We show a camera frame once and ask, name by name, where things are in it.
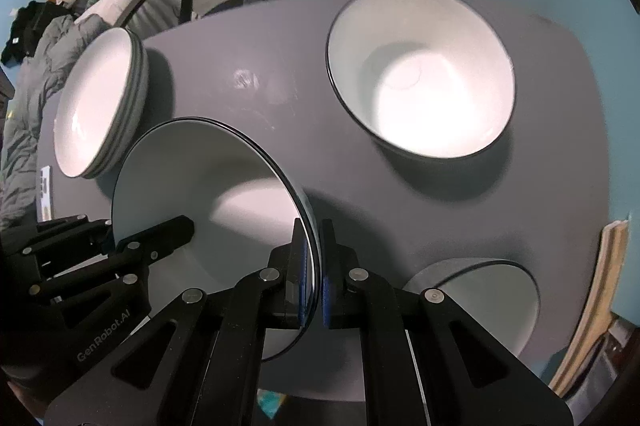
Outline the large white plate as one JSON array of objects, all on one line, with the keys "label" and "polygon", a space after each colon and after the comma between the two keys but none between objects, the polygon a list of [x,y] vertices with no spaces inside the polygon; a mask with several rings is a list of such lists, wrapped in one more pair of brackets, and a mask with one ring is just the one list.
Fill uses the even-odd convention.
[{"label": "large white plate", "polygon": [[62,90],[54,153],[67,178],[111,170],[134,139],[149,90],[149,57],[132,31],[114,27],[91,42]]}]

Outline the white ribbed bowl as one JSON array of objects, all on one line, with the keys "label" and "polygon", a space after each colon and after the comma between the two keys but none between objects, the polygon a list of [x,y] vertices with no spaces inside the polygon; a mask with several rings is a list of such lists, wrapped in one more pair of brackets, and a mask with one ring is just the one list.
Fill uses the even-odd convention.
[{"label": "white ribbed bowl", "polygon": [[519,264],[497,258],[452,258],[416,273],[404,290],[437,288],[519,356],[538,321],[540,296],[533,276]]}]

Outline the white smartphone with stickers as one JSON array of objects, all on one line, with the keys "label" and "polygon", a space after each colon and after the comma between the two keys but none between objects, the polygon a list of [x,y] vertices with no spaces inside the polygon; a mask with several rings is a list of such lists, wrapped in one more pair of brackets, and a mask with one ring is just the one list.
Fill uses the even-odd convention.
[{"label": "white smartphone with stickers", "polygon": [[40,169],[40,212],[42,221],[52,220],[51,203],[51,167],[44,166]]}]

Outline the grey quilted duvet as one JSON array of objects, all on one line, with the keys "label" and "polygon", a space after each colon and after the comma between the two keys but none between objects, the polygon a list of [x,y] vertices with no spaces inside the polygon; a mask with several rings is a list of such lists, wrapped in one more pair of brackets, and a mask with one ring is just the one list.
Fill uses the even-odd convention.
[{"label": "grey quilted duvet", "polygon": [[17,225],[35,206],[37,149],[47,101],[63,88],[82,52],[108,28],[96,14],[81,22],[58,17],[43,31],[35,55],[23,60],[3,127],[2,230]]}]

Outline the black clothes pile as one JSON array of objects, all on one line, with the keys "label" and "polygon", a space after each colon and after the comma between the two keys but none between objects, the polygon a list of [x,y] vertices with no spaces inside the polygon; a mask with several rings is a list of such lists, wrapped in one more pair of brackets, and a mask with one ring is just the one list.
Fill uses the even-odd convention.
[{"label": "black clothes pile", "polygon": [[50,1],[30,1],[24,8],[20,8],[2,50],[1,63],[6,66],[21,64],[25,57],[34,56],[40,38],[50,22],[65,15],[72,15],[72,12]]}]

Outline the black office chair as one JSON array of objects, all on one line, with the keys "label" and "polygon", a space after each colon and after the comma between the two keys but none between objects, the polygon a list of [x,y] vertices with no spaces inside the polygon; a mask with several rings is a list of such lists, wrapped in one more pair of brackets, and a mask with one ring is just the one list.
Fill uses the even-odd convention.
[{"label": "black office chair", "polygon": [[245,0],[131,0],[115,26],[132,29],[132,22],[150,22],[153,28],[163,31],[244,3]]}]

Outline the wooden board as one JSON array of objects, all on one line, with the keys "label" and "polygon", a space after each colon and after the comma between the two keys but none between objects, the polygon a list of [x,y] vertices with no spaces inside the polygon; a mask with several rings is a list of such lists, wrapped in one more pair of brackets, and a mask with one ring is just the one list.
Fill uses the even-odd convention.
[{"label": "wooden board", "polygon": [[576,331],[549,387],[564,397],[574,385],[579,372],[598,341],[615,321],[612,305],[628,245],[629,221],[616,220],[606,225],[600,237],[600,248],[589,294],[582,309]]}]

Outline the grey plastic bag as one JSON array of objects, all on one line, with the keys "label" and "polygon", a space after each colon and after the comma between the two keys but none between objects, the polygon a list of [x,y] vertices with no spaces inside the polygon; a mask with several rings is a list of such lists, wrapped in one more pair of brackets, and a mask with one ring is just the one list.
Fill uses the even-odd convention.
[{"label": "grey plastic bag", "polygon": [[614,385],[635,329],[634,324],[616,316],[582,363],[577,380],[564,397],[575,425],[582,424]]}]

